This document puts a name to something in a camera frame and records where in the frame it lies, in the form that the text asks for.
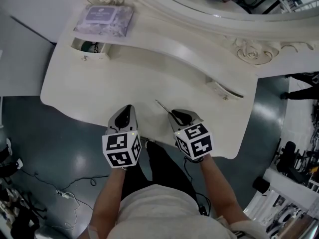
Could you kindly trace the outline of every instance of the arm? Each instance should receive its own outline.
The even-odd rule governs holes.
[[[124,178],[125,171],[120,168],[112,169],[109,179],[94,204],[90,225],[96,228],[99,239],[106,239],[115,226],[121,203]],[[89,239],[87,229],[78,239]]]
[[[209,199],[218,216],[223,216],[229,224],[248,221],[240,208],[235,193],[210,155],[204,156],[200,164],[204,175]]]

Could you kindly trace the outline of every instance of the gray floor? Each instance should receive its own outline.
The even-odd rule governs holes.
[[[252,182],[264,174],[276,149],[287,105],[286,101],[279,99],[279,95],[286,90],[287,79],[276,77],[259,80],[254,108],[238,156],[234,160],[215,159],[243,208],[255,194]],[[22,158],[25,171],[38,173],[39,178],[53,183],[59,189],[79,177],[107,175],[110,172],[102,154],[101,136],[106,130],[102,126],[73,120],[43,105],[39,97],[5,98],[2,120],[12,139],[13,157]],[[173,147],[164,147],[182,167],[183,155]],[[144,150],[140,164],[147,177],[151,178]],[[206,194],[199,166],[189,163],[187,168],[194,178],[196,191]],[[57,196],[54,187],[22,172],[14,174],[12,181],[22,189],[31,191],[48,208],[48,225],[63,227],[65,222],[74,224],[73,210],[77,205],[73,200]],[[97,179],[97,185],[92,187],[89,180],[82,180],[65,191],[72,192],[77,199],[92,207],[105,181],[106,178]],[[77,216],[74,230],[60,229],[70,238],[76,238],[84,230],[91,210],[81,204]]]

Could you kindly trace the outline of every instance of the electrical outlet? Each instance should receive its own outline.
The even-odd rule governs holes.
[[[66,199],[69,199],[70,196],[69,195],[66,195],[64,192],[60,191],[60,190],[56,190],[56,193],[61,196],[61,197],[64,197]]]

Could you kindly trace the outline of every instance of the wet wipes package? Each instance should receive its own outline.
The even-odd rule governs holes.
[[[133,8],[129,6],[88,5],[82,11],[74,31],[124,37],[132,16]]]

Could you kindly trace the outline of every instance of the white t-shirt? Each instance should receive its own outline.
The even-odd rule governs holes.
[[[269,239],[256,222],[201,216],[186,193],[152,185],[127,196],[108,239]]]

